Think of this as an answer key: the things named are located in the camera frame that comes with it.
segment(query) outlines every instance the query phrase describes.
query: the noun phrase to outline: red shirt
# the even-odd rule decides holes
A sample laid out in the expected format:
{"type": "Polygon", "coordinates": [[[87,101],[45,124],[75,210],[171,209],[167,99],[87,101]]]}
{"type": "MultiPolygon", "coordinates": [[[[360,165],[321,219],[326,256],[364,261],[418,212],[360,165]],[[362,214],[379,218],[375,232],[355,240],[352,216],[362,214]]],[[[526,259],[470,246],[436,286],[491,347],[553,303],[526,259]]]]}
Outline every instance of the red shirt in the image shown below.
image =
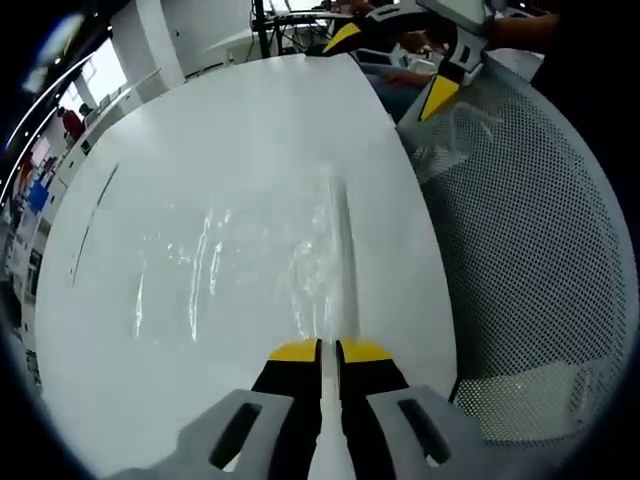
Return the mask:
{"type": "Polygon", "coordinates": [[[82,120],[80,120],[72,110],[66,110],[62,114],[62,124],[64,125],[64,129],[69,132],[69,135],[71,135],[71,138],[74,140],[78,140],[84,133],[82,120]]]}

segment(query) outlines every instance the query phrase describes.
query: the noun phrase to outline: perforated mesh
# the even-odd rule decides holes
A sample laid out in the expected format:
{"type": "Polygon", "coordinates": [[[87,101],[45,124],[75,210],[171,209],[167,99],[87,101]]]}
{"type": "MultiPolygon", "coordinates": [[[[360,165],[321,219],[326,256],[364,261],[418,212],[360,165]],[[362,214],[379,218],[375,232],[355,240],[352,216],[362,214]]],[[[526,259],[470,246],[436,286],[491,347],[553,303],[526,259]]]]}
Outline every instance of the perforated mesh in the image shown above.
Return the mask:
{"type": "Polygon", "coordinates": [[[456,402],[490,443],[552,446],[575,440],[617,383],[636,331],[635,267],[591,153],[497,68],[401,136],[449,284],[456,402]]]}

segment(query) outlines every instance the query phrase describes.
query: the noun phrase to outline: mesh chair back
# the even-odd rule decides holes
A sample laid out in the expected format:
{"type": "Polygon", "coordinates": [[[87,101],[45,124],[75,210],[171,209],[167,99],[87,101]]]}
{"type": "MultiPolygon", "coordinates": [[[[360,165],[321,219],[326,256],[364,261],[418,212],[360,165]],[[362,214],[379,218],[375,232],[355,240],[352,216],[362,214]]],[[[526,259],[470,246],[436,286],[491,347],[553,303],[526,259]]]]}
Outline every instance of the mesh chair back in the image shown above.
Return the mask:
{"type": "Polygon", "coordinates": [[[398,131],[449,284],[455,401],[491,444],[567,445],[608,403],[637,329],[615,195],[564,117],[495,62],[422,124],[420,106],[398,131]]]}

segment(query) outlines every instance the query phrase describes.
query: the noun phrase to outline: person's arm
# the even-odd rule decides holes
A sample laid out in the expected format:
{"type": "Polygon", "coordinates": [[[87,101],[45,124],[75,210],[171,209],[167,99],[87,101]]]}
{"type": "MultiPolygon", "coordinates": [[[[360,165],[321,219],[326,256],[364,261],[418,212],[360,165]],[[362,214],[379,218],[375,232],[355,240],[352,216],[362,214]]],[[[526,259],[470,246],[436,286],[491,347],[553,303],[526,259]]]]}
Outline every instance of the person's arm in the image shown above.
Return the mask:
{"type": "Polygon", "coordinates": [[[498,18],[489,31],[488,50],[515,48],[548,53],[558,30],[557,14],[531,18],[498,18]]]}

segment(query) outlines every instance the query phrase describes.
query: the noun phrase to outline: desk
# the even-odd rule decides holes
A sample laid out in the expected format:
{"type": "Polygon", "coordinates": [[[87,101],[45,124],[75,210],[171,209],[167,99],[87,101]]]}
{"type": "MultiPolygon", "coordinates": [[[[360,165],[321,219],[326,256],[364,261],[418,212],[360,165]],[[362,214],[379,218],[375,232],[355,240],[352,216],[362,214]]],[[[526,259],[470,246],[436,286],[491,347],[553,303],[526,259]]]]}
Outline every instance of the desk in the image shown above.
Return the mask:
{"type": "Polygon", "coordinates": [[[179,429],[307,335],[373,339],[443,396],[456,377],[429,214],[348,56],[211,72],[109,129],[60,205],[36,315],[44,400],[98,475],[168,455],[179,429]],[[340,184],[355,264],[336,262],[340,184]],[[351,318],[327,308],[340,290],[351,318]]]}

